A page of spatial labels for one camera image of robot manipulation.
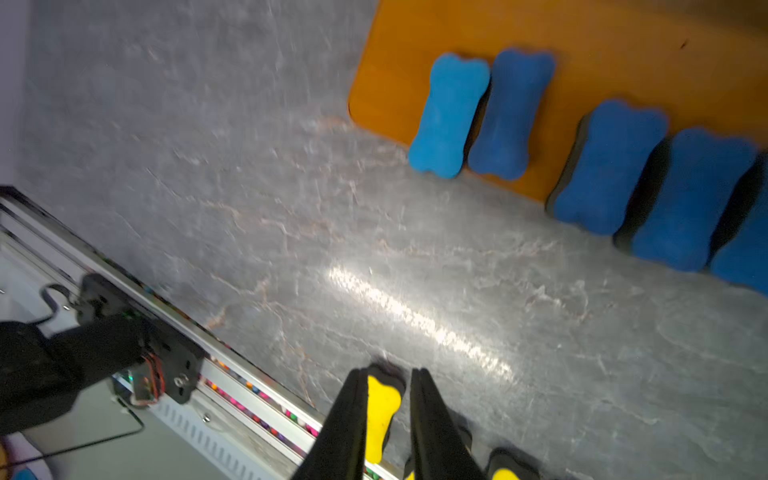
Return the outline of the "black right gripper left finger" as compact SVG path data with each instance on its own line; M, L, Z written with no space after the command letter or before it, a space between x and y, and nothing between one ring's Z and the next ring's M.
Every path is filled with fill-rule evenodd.
M367 371L353 369L309 453L293 474L293 480L360 480L363 477L367 403Z

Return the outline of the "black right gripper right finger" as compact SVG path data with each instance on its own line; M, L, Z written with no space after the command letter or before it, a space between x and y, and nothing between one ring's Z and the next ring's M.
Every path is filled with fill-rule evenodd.
M410 425L416 479L484 479L462 442L430 372L413 369Z

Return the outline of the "yellow eraser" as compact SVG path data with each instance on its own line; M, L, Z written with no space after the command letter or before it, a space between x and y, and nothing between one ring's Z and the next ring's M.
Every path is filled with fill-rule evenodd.
M365 459L379 464L383 459L392 420L400 409L406 392L404 381L380 365L367 368L367 426Z
M488 461L489 480L540 480L538 469L508 450L494 450Z
M468 452L471 452L472 449L472 435L469 430L467 430L464 427L459 426L457 428L459 436L461 438L461 441L466 448ZM403 469L403 480L414 480L415 479L415 460L413 456L410 456Z

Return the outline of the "orange wooden two-tier shelf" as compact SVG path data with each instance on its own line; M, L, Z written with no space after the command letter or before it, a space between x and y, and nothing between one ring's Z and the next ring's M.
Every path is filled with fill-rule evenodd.
M350 117L407 145L441 54L489 61L508 47L550 51L557 67L529 167L499 188L545 199L577 122L608 98L660 107L675 131L704 126L767 143L764 31L609 1L383 1L350 90Z

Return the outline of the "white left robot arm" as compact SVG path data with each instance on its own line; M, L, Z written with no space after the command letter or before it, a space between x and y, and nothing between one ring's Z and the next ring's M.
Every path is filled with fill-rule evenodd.
M47 337L1 324L1 434L68 413L79 393L142 359L146 321L115 315Z

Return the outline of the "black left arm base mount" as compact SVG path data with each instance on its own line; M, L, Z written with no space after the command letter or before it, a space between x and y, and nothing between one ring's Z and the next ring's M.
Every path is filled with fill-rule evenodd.
M190 400L206 356L202 347L100 274L82 278L77 309L81 325L110 323L107 340L131 354L132 364L116 375L132 405L149 407L166 397L178 404Z

